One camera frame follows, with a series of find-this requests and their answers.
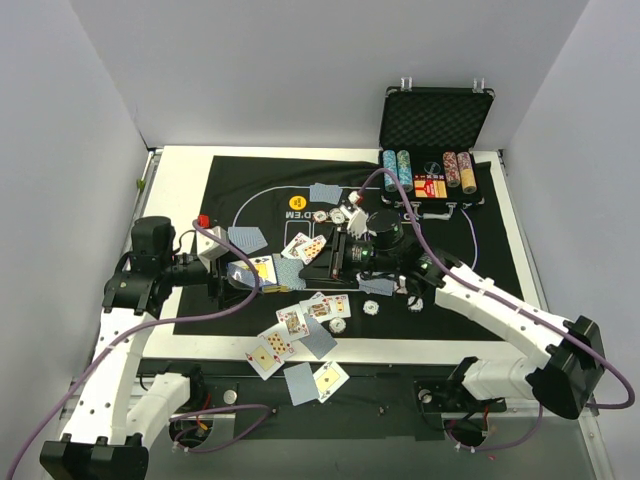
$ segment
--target blue poker chip stack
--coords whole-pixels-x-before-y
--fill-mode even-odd
[[[398,179],[402,184],[402,188],[405,192],[413,190],[413,175],[411,173],[411,159],[409,152],[406,150],[400,150],[397,155],[398,162]]]
[[[382,165],[384,166],[384,168],[388,168],[393,173],[395,173],[396,177],[398,176],[396,152],[394,152],[393,150],[385,150],[384,152],[382,152]],[[387,192],[398,191],[398,187],[396,187],[396,184],[393,182],[393,180],[391,180],[391,177],[386,173],[384,174],[384,189]]]

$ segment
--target poker chip case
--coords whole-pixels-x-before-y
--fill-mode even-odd
[[[386,150],[396,154],[402,150],[409,152],[413,188],[407,196],[412,203],[433,207],[429,210],[482,203],[480,185],[471,194],[464,193],[461,185],[446,185],[443,154],[470,153],[477,178],[471,150],[493,103],[494,91],[476,85],[474,88],[412,87],[410,79],[408,85],[405,80],[403,87],[389,87],[386,91],[380,127],[380,166]],[[438,188],[427,190],[426,183]],[[400,207],[400,193],[386,191],[382,177],[379,185],[382,200]]]

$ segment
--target black cylindrical device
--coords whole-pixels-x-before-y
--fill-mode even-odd
[[[400,215],[389,209],[373,213],[367,220],[367,229],[374,247],[380,251],[393,249],[404,237]]]

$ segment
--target robotic arm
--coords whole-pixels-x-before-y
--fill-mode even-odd
[[[481,278],[459,260],[438,252],[450,272],[478,287],[474,292],[445,274],[415,238],[405,236],[399,215],[381,210],[372,215],[357,198],[340,208],[348,219],[336,227],[325,250],[301,272],[301,277],[326,286],[353,280],[358,274],[384,272],[398,283],[397,293],[431,291],[433,301],[479,323],[512,343],[523,354],[516,360],[465,358],[445,382],[442,411],[455,405],[497,398],[536,399],[565,418],[575,419],[591,396],[604,369],[562,336],[536,325],[487,292],[529,310],[604,355],[598,326],[580,317],[575,323],[538,312],[534,307]],[[219,227],[218,236],[225,236]],[[155,321],[174,286],[207,284],[209,293],[224,299],[221,256],[227,251],[198,238],[198,255],[175,255],[175,231],[164,217],[140,219],[132,229],[132,251],[118,263],[105,286],[98,356],[123,331]],[[45,442],[40,462],[55,480],[143,480],[149,448],[167,419],[177,411],[197,410],[206,387],[197,366],[170,369],[128,412],[132,385],[150,329],[118,344],[84,386],[78,405],[59,441]]]
[[[199,258],[174,255],[175,231],[168,218],[147,217],[131,231],[132,250],[122,257],[105,286],[94,359],[113,351],[87,380],[59,441],[45,442],[40,463],[56,480],[143,480],[149,448],[176,411],[202,407],[206,398],[198,367],[170,367],[128,412],[132,385],[151,329],[115,348],[122,332],[154,322],[174,286],[213,284],[218,275],[212,248]]]
[[[490,278],[478,276],[455,257],[437,251],[439,260],[453,276],[478,289],[470,290],[441,271],[415,237],[404,234],[398,213],[385,209],[369,215],[358,206],[359,201],[353,192],[349,202],[340,207],[347,218],[346,227],[334,230],[330,249],[306,267],[301,277],[331,285],[356,275],[387,274],[396,281],[396,294],[406,293],[407,289],[417,295],[430,291],[436,305],[464,315],[522,352],[523,357],[516,360],[465,358],[444,386],[445,404],[451,406],[451,411],[457,411],[455,405],[461,402],[521,398],[538,400],[561,417],[578,418],[604,367],[561,335],[519,312],[534,313],[604,357],[596,323],[583,316],[571,322],[539,311],[496,287]],[[495,296],[508,300],[517,309],[492,298]]]

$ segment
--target white wall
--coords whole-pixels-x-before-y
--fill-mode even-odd
[[[640,3],[591,0],[507,149],[510,184],[553,311],[596,320],[640,389]],[[624,390],[607,375],[599,401]],[[640,470],[640,408],[604,412],[618,479]]]
[[[87,359],[146,150],[67,0],[6,3],[0,65],[4,476]],[[40,478],[41,446],[15,478]]]
[[[385,88],[497,91],[503,148],[587,0],[72,0],[149,145],[376,147]]]

